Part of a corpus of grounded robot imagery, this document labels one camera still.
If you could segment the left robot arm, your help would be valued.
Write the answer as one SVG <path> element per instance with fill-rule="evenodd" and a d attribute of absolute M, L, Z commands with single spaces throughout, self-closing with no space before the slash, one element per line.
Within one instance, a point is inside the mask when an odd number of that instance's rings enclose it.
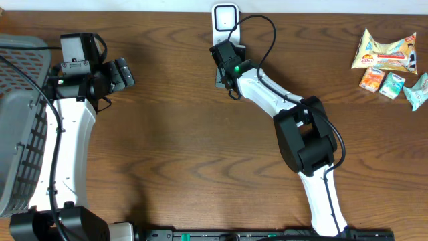
<path fill-rule="evenodd" d="M 98 34 L 64 34 L 59 49 L 52 65 L 41 39 L 1 36 L 1 217 L 14 240 L 138 240 L 133 223 L 109 224 L 86 197 L 98 104 L 134 78 Z"/>

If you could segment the teal tissue pack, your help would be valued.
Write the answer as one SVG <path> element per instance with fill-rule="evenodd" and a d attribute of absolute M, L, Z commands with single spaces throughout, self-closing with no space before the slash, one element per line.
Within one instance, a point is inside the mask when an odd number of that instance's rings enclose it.
<path fill-rule="evenodd" d="M 403 77 L 398 76 L 392 72 L 388 73 L 383 85 L 381 86 L 379 93 L 394 100 L 400 94 L 405 83 Z"/>

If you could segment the cream snack bag blue trim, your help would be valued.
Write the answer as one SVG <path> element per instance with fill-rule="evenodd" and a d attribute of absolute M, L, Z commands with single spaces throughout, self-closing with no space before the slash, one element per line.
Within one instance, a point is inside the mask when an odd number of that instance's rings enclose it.
<path fill-rule="evenodd" d="M 351 68 L 373 67 L 417 74 L 417 33 L 393 43 L 382 44 L 375 41 L 368 31 L 360 39 Z"/>

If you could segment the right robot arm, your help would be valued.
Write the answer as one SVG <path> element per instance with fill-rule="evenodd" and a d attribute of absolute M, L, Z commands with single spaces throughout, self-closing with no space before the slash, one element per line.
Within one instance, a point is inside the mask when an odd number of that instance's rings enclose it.
<path fill-rule="evenodd" d="M 272 118 L 281 156 L 303 183 L 313 230 L 320 236 L 338 236 L 347 222 L 334 183 L 334 169 L 338 167 L 334 154 L 344 148 L 344 141 L 328 120 L 321 101 L 288 92 L 259 65 L 246 60 L 245 50 L 229 40 L 209 51 L 230 97 L 246 98 Z"/>

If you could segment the orange white tissue pack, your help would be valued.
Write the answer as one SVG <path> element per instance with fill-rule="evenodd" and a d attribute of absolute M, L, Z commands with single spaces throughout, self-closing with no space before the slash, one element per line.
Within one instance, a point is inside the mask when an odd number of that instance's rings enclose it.
<path fill-rule="evenodd" d="M 385 72 L 382 70 L 368 67 L 359 83 L 359 86 L 365 90 L 375 93 L 379 89 L 384 77 Z"/>

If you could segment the light teal crinkled packet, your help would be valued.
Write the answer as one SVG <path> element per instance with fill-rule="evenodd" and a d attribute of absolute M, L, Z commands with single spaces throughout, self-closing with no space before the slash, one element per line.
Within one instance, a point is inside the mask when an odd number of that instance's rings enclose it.
<path fill-rule="evenodd" d="M 422 74 L 411 88 L 404 87 L 403 92 L 415 112 L 427 100 L 427 73 Z"/>

